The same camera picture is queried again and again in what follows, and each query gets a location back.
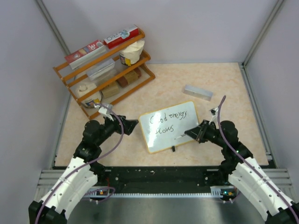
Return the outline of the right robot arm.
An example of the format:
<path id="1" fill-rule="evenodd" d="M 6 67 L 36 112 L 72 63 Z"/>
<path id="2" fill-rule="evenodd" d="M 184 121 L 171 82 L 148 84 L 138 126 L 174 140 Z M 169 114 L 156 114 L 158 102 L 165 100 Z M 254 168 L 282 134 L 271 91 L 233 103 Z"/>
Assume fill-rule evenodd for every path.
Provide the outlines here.
<path id="1" fill-rule="evenodd" d="M 211 142 L 221 147 L 224 160 L 218 166 L 217 180 L 236 187 L 259 212 L 267 224 L 297 224 L 299 204 L 277 187 L 249 149 L 239 141 L 238 130 L 232 121 L 220 126 L 204 120 L 186 130 L 187 136 L 198 143 Z"/>

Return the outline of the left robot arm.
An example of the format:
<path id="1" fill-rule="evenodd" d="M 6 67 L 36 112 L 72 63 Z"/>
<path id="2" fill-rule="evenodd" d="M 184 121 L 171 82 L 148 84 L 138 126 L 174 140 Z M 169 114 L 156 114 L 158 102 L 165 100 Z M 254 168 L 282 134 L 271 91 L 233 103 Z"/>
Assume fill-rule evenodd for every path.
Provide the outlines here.
<path id="1" fill-rule="evenodd" d="M 105 182 L 106 174 L 97 162 L 101 157 L 101 144 L 111 135 L 130 135 L 139 123 L 136 119 L 112 115 L 104 124 L 90 120 L 85 124 L 83 138 L 54 186 L 39 201 L 28 208 L 31 224 L 65 224 L 87 191 Z"/>

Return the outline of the white whiteboard yellow frame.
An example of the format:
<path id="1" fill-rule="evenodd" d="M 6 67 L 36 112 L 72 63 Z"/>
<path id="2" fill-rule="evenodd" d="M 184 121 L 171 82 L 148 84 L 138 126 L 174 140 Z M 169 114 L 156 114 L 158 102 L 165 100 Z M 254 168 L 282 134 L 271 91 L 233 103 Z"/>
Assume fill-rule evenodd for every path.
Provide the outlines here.
<path id="1" fill-rule="evenodd" d="M 199 121 L 194 102 L 187 101 L 145 113 L 139 117 L 139 123 L 147 150 L 154 154 L 192 141 L 187 135 L 177 140 L 175 138 L 196 127 Z"/>

